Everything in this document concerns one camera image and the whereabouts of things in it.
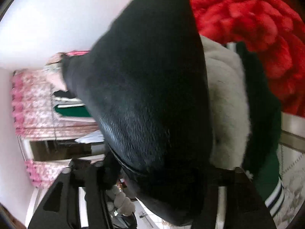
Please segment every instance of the green fabric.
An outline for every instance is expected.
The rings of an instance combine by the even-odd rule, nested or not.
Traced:
[[[281,105],[268,88],[257,55],[248,52],[242,42],[236,44],[236,52],[245,71],[251,121],[243,168],[253,174],[253,183],[263,200],[266,200],[279,181],[276,151],[281,134]]]
[[[58,108],[56,105],[54,109],[63,116],[92,117],[85,106]]]

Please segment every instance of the leather texture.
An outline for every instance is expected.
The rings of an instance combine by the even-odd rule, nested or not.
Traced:
[[[166,221],[190,224],[213,135],[189,0],[133,0],[89,53],[62,63],[137,197]]]

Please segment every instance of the striped cuff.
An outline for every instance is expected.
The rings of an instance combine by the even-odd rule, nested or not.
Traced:
[[[278,184],[276,185],[272,194],[266,199],[265,205],[269,209],[270,214],[274,217],[280,210],[284,202],[284,189],[281,179],[279,178]]]

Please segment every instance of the white tiled floor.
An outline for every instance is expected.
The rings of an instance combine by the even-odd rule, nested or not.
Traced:
[[[184,226],[184,227],[177,227],[170,225],[160,217],[156,216],[153,212],[151,212],[141,201],[139,201],[139,204],[142,206],[142,208],[145,210],[147,213],[148,217],[154,222],[154,224],[157,226],[159,229],[190,229],[191,226]]]
[[[140,204],[140,201],[135,203],[135,216],[137,218],[137,229],[159,229],[157,225],[151,220],[151,218],[147,215],[143,218],[140,218],[141,215],[145,214],[146,211],[143,208],[143,204]]]

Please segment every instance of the ceiling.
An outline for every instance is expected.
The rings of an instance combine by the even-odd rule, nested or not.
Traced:
[[[41,68],[57,52],[89,50],[130,0],[14,0],[0,21],[0,67]]]

